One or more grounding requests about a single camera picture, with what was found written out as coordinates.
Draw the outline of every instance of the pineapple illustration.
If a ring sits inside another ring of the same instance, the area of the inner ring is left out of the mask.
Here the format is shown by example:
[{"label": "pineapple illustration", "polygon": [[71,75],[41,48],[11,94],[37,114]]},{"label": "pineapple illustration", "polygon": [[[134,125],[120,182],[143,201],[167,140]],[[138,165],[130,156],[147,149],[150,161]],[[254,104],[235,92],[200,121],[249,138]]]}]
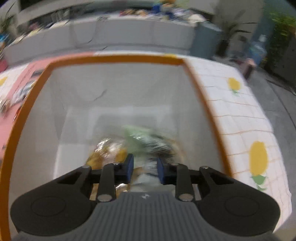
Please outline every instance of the pineapple illustration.
[{"label": "pineapple illustration", "polygon": [[233,91],[233,93],[237,94],[240,90],[240,82],[237,81],[235,78],[228,79],[228,86]]},{"label": "pineapple illustration", "polygon": [[4,84],[4,82],[6,81],[7,77],[4,77],[2,79],[0,79],[0,86]]},{"label": "pineapple illustration", "polygon": [[268,166],[267,151],[265,144],[263,142],[255,141],[253,142],[249,151],[249,165],[250,172],[252,173],[252,179],[256,183],[257,189],[259,191],[264,191],[262,185],[266,179],[262,176],[265,173]]}]

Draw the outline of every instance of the cluttered items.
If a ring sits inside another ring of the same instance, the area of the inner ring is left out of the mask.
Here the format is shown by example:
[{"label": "cluttered items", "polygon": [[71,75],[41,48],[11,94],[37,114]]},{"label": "cluttered items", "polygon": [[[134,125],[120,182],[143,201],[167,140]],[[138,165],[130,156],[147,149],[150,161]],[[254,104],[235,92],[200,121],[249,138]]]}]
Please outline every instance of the cluttered items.
[{"label": "cluttered items", "polygon": [[16,116],[18,115],[18,112],[22,106],[22,103],[24,102],[27,95],[30,93],[31,89],[33,88],[36,80],[29,81],[25,84],[24,87],[21,87],[16,90],[16,92],[13,94],[12,99],[2,99],[0,100],[0,114],[5,117],[6,113],[9,111],[9,109],[20,103],[20,107],[17,110],[17,113],[13,120],[15,120]]},{"label": "cluttered items", "polygon": [[[134,155],[134,171],[130,184],[116,186],[116,195],[127,191],[173,191],[171,185],[161,185],[157,173],[157,159],[184,162],[180,145],[167,133],[139,126],[123,126],[123,137],[105,137],[99,140],[89,155],[86,165],[93,170],[106,164],[123,163],[128,153]],[[95,198],[98,184],[94,184],[90,199]]]},{"label": "cluttered items", "polygon": [[154,3],[151,11],[145,9],[126,9],[120,12],[120,16],[140,16],[160,20],[177,20],[189,23],[193,26],[197,22],[204,22],[206,19],[193,11],[188,10],[184,3],[176,3],[175,0],[161,0]]}]

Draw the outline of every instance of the plastic wrapper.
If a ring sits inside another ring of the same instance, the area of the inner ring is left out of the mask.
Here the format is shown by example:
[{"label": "plastic wrapper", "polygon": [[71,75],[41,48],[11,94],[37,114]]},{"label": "plastic wrapper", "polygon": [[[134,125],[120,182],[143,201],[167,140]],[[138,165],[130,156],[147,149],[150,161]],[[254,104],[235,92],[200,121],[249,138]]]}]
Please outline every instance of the plastic wrapper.
[{"label": "plastic wrapper", "polygon": [[126,9],[120,13],[120,16],[132,15],[135,13],[134,9]]},{"label": "plastic wrapper", "polygon": [[143,151],[151,155],[174,154],[170,143],[153,130],[137,126],[125,126],[124,128],[130,147],[135,152]]},{"label": "plastic wrapper", "polygon": [[5,115],[10,108],[10,100],[0,100],[0,113]]},{"label": "plastic wrapper", "polygon": [[120,138],[104,138],[90,154],[86,164],[92,169],[102,169],[109,163],[122,163],[127,157],[125,141]]},{"label": "plastic wrapper", "polygon": [[148,15],[148,13],[147,13],[145,10],[140,9],[140,10],[137,10],[137,11],[136,11],[136,15],[138,15],[138,16],[142,16],[142,17],[145,17],[145,16]]},{"label": "plastic wrapper", "polygon": [[141,155],[134,156],[135,169],[131,178],[130,190],[136,192],[173,191],[173,185],[162,185],[157,171],[158,157]]}]

